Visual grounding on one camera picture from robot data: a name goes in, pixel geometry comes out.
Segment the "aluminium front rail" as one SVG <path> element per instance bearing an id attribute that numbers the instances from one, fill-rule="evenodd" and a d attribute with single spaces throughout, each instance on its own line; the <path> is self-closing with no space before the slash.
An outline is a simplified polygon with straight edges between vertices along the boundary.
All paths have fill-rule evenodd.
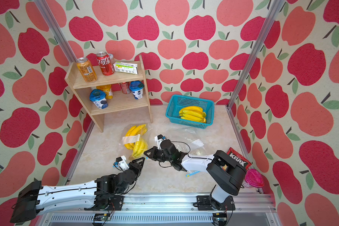
<path id="1" fill-rule="evenodd" d="M 199 194 L 131 194 L 126 195 L 121 210 L 85 211 L 74 209 L 47 213 L 37 226 L 280 226 L 269 195 L 241 193 L 234 205 L 223 211 L 199 210 L 194 206 Z"/>

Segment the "aluminium corner post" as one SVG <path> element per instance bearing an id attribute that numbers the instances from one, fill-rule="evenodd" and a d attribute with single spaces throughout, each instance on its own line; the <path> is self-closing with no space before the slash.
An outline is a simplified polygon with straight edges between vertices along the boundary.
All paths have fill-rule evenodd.
<path id="1" fill-rule="evenodd" d="M 42 0 L 35 0 L 34 2 L 36 6 L 38 7 L 40 14 L 43 16 L 45 22 L 49 26 L 51 32 L 53 33 L 54 38 L 56 38 L 56 41 L 61 47 L 69 63 L 75 62 L 76 60 L 75 54 L 71 46 L 69 45 L 67 39 L 63 35 L 61 28 L 58 22 L 56 21 L 55 16 L 52 13 L 48 3 Z"/>
<path id="2" fill-rule="evenodd" d="M 251 53 L 248 57 L 248 60 L 245 64 L 244 69 L 240 73 L 240 77 L 238 83 L 236 84 L 235 90 L 232 92 L 229 104 L 226 109 L 230 112 L 232 105 L 234 104 L 238 94 L 244 84 L 246 77 L 250 74 L 250 70 L 252 69 L 254 62 L 258 56 L 258 53 L 265 46 L 265 39 L 267 38 L 271 27 L 273 26 L 279 11 L 281 10 L 282 5 L 286 2 L 284 0 L 272 1 L 273 5 L 271 6 L 269 13 L 264 21 L 264 24 L 260 30 L 260 33 L 255 41 L 253 48 L 251 49 Z"/>

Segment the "zip-top bag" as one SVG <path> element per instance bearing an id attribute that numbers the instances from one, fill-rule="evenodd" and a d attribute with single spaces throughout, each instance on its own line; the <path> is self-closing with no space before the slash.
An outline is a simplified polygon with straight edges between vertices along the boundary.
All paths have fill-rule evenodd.
<path id="1" fill-rule="evenodd" d="M 168 130 L 169 139 L 174 143 L 175 147 L 189 156 L 185 157 L 186 177 L 191 177 L 200 172 L 206 172 L 207 151 L 200 136 L 192 127 Z"/>
<path id="2" fill-rule="evenodd" d="M 144 152 L 149 149 L 149 135 L 152 127 L 148 124 L 130 125 L 124 130 L 120 144 L 129 151 L 129 159 L 135 160 L 144 157 Z"/>

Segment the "green white box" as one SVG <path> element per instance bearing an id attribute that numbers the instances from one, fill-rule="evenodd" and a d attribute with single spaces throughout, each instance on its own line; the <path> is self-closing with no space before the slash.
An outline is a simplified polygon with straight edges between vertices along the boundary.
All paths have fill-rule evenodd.
<path id="1" fill-rule="evenodd" d="M 138 74 L 137 64 L 117 61 L 113 66 L 116 72 Z"/>

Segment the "small red can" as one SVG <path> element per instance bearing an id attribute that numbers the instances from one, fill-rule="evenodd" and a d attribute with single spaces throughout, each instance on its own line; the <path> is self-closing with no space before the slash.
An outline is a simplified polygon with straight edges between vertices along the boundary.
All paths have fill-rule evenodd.
<path id="1" fill-rule="evenodd" d="M 122 83 L 120 83 L 120 87 L 121 87 L 121 91 L 123 92 L 123 94 L 130 94 L 131 93 L 130 82 L 122 82 Z"/>

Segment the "banana bunch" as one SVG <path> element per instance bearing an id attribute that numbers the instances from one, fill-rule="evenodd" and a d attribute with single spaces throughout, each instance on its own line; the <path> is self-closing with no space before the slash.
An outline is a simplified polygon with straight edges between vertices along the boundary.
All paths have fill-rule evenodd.
<path id="1" fill-rule="evenodd" d="M 184 107 L 179 111 L 179 116 L 181 119 L 187 121 L 194 121 L 200 123 L 206 123 L 206 113 L 203 111 L 201 107 L 198 106 L 188 106 Z"/>

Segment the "bananas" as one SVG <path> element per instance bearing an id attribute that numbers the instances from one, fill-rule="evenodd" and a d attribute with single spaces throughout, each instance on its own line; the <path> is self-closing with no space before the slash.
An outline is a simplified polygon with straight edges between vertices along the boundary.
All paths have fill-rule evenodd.
<path id="1" fill-rule="evenodd" d="M 138 159 L 142 157 L 144 152 L 148 149 L 148 142 L 145 139 L 145 134 L 147 133 L 148 128 L 146 124 L 134 125 L 126 132 L 125 136 L 122 137 L 122 144 L 130 151 L 132 154 L 130 156 L 131 160 Z"/>

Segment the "orange soda can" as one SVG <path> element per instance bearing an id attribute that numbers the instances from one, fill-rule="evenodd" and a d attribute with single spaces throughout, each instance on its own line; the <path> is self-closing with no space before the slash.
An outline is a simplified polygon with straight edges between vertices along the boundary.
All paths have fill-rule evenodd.
<path id="1" fill-rule="evenodd" d="M 98 78 L 92 66 L 92 63 L 86 57 L 80 57 L 76 60 L 76 65 L 86 82 L 95 82 Z"/>

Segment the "right aluminium corner post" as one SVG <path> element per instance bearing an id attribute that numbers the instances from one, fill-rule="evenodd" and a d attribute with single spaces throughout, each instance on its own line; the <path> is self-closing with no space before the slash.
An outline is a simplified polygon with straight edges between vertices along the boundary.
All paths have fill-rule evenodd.
<path id="1" fill-rule="evenodd" d="M 258 56 L 258 53 L 265 46 L 265 39 L 267 38 L 271 27 L 273 26 L 279 11 L 281 10 L 282 5 L 286 2 L 284 0 L 272 1 L 273 5 L 271 6 L 269 13 L 264 21 L 264 24 L 260 30 L 260 33 L 255 41 L 253 48 L 251 49 L 251 53 L 248 57 L 248 60 L 245 64 L 244 69 L 240 73 L 240 77 L 238 83 L 236 84 L 235 90 L 232 92 L 229 104 L 226 109 L 230 112 L 232 105 L 234 104 L 238 94 L 244 84 L 246 77 L 250 74 L 250 70 L 252 69 L 254 62 Z"/>

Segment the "teal plastic basket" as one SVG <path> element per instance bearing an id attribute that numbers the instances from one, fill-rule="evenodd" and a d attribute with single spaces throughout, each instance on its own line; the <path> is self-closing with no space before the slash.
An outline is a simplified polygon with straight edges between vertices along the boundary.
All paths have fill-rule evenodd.
<path id="1" fill-rule="evenodd" d="M 173 95 L 167 107 L 166 117 L 172 123 L 205 129 L 213 124 L 214 102 L 190 96 Z"/>

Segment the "red chips bag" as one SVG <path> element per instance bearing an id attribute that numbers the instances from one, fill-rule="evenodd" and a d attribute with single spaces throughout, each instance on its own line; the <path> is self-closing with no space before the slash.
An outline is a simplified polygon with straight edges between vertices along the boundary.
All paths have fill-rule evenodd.
<path id="1" fill-rule="evenodd" d="M 241 165 L 245 170 L 248 170 L 251 167 L 251 163 L 240 153 L 235 151 L 232 147 L 229 148 L 227 154 L 233 158 L 239 165 Z"/>

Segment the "yellow yogurt cup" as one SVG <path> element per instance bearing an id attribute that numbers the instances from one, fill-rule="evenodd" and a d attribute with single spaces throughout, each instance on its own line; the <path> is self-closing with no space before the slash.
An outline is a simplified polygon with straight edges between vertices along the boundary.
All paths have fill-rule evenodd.
<path id="1" fill-rule="evenodd" d="M 96 88 L 105 93 L 106 99 L 112 99 L 113 98 L 113 92 L 112 92 L 112 85 L 111 84 L 97 86 Z"/>

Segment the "blue yogurt cup left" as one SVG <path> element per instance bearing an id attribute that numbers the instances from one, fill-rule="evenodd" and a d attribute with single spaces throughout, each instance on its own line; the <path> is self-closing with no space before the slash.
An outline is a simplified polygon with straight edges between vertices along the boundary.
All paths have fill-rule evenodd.
<path id="1" fill-rule="evenodd" d="M 108 107 L 106 94 L 99 89 L 94 89 L 89 96 L 89 99 L 98 109 L 105 109 Z"/>

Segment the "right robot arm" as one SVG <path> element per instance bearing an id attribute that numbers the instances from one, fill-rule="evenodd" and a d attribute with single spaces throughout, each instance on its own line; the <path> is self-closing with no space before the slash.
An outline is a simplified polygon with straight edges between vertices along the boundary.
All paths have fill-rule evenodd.
<path id="1" fill-rule="evenodd" d="M 247 162 L 235 153 L 218 150 L 213 155 L 196 156 L 179 151 L 169 139 L 161 138 L 158 145 L 144 155 L 159 163 L 169 162 L 177 171 L 207 172 L 216 182 L 209 195 L 199 195 L 193 203 L 200 211 L 234 211 L 234 196 L 239 194 L 246 176 Z"/>

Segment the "blue yogurt cup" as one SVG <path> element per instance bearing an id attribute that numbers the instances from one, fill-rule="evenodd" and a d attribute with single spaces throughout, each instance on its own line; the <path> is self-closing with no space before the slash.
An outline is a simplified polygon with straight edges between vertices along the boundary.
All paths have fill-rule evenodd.
<path id="1" fill-rule="evenodd" d="M 130 83 L 130 90 L 135 99 L 141 99 L 144 96 L 144 84 L 141 81 L 133 81 Z"/>
<path id="2" fill-rule="evenodd" d="M 98 109 L 105 109 L 108 107 L 106 94 L 99 89 L 94 89 L 89 96 L 89 99 Z"/>

